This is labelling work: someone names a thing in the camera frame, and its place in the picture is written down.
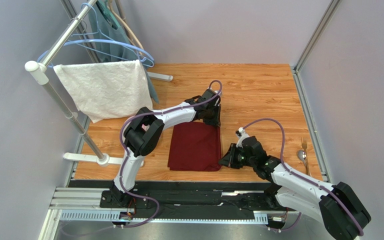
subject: folded red cloth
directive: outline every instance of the folded red cloth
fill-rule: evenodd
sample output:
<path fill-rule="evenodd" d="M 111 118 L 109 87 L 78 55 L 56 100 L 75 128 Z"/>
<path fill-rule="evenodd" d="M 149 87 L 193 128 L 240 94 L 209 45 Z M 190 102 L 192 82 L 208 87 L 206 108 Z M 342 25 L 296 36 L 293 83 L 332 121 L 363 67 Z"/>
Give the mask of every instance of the folded red cloth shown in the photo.
<path fill-rule="evenodd" d="M 222 167 L 220 127 L 202 122 L 174 126 L 168 167 L 172 171 L 214 172 Z"/>

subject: wooden tabletop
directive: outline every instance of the wooden tabletop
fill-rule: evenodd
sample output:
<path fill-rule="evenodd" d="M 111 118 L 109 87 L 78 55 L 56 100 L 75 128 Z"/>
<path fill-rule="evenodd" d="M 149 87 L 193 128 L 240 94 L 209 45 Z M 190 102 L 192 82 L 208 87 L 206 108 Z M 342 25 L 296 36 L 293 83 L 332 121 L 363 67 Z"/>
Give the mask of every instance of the wooden tabletop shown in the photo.
<path fill-rule="evenodd" d="M 201 95 L 212 80 L 223 83 L 221 97 L 220 137 L 222 155 L 238 138 L 239 127 L 260 118 L 274 118 L 285 129 L 283 158 L 293 168 L 305 173 L 303 163 L 297 158 L 301 139 L 307 138 L 307 157 L 312 176 L 322 180 L 303 109 L 290 66 L 287 64 L 156 64 L 150 72 L 172 75 L 172 82 L 152 80 L 159 97 L 154 109 L 178 105 L 185 99 Z M 124 155 L 120 144 L 121 126 L 127 118 L 105 119 L 91 123 L 88 133 L 103 153 L 121 158 Z M 282 135 L 273 122 L 258 122 L 247 133 L 256 136 L 268 155 L 280 157 Z M 155 150 L 146 156 L 136 180 L 145 181 L 205 181 L 205 182 L 261 182 L 250 167 L 219 171 L 170 171 L 167 167 L 173 128 L 162 133 Z M 87 144 L 83 154 L 93 155 Z M 80 162 L 75 179 L 112 180 L 119 165 L 100 167 L 96 163 Z"/>

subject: teal cloth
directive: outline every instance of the teal cloth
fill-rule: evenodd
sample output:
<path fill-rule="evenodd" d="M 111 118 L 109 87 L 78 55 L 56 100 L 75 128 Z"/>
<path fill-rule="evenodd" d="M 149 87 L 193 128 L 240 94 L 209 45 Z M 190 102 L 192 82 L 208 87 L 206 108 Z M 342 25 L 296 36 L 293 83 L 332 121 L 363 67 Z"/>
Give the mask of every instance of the teal cloth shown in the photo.
<path fill-rule="evenodd" d="M 121 43 L 126 43 L 130 44 L 129 38 L 127 37 L 126 31 L 124 30 L 123 27 L 119 27 L 118 29 L 114 29 L 105 19 L 101 11 L 99 10 L 98 7 L 94 6 L 94 9 L 96 9 L 97 12 L 97 20 L 99 24 L 99 28 L 103 34 L 106 36 L 110 37 L 111 39 L 121 42 Z M 90 21 L 91 24 L 91 30 L 95 33 L 98 31 L 97 28 L 97 22 L 96 22 L 96 15 L 94 14 L 93 11 L 91 11 L 88 14 L 88 20 Z M 95 39 L 108 39 L 105 37 L 103 34 L 96 33 L 94 34 Z M 134 61 L 138 59 L 138 56 L 133 50 L 130 50 L 129 48 L 123 47 L 121 45 L 116 45 L 116 44 L 110 44 L 110 43 L 95 43 L 96 50 L 111 54 L 114 56 L 121 57 L 123 59 L 129 60 L 129 61 Z M 97 52 L 97 56 L 99 57 L 100 61 L 102 63 L 107 63 L 107 62 L 118 62 L 122 61 L 119 58 L 113 57 L 113 56 L 108 56 L 103 53 Z M 146 60 L 144 62 L 145 64 L 151 65 L 150 60 Z M 149 94 L 150 97 L 157 103 L 159 104 L 160 101 L 158 99 L 157 91 L 155 90 L 154 85 L 151 82 L 151 78 L 148 75 L 147 67 L 145 67 L 145 73 L 146 73 L 146 78 L 147 78 L 147 85 L 149 88 Z"/>

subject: fork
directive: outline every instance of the fork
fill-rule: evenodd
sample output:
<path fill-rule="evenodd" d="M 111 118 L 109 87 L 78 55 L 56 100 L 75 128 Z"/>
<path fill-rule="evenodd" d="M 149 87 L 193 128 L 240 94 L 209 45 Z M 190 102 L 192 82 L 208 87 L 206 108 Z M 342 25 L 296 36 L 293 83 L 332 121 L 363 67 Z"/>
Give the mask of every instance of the fork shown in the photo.
<path fill-rule="evenodd" d="M 309 169 L 309 164 L 308 164 L 308 139 L 306 137 L 301 138 L 301 148 L 304 151 L 304 154 L 306 155 L 306 158 L 304 159 L 304 165 L 306 167 L 306 175 L 311 175 L 311 171 Z"/>

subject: white towel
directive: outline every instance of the white towel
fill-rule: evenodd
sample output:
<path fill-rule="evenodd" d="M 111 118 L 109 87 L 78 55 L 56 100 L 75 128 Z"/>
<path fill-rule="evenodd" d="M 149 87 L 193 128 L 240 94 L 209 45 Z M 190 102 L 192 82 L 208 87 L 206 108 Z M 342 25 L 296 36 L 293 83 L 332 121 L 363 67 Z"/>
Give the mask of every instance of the white towel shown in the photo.
<path fill-rule="evenodd" d="M 93 123 L 152 110 L 145 70 L 139 60 L 57 65 L 54 71 L 79 111 Z"/>

